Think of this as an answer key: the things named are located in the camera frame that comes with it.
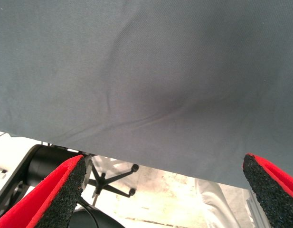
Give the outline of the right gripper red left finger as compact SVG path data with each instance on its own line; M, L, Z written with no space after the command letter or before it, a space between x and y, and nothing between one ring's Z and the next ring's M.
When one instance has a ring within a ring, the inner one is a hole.
M66 160L0 218L0 228L67 228L85 174L82 155Z

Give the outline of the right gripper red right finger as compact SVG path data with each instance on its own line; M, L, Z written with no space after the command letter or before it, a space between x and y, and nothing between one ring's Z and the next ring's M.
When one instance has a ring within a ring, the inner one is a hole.
M245 155L242 167L271 227L293 228L293 177L252 153Z

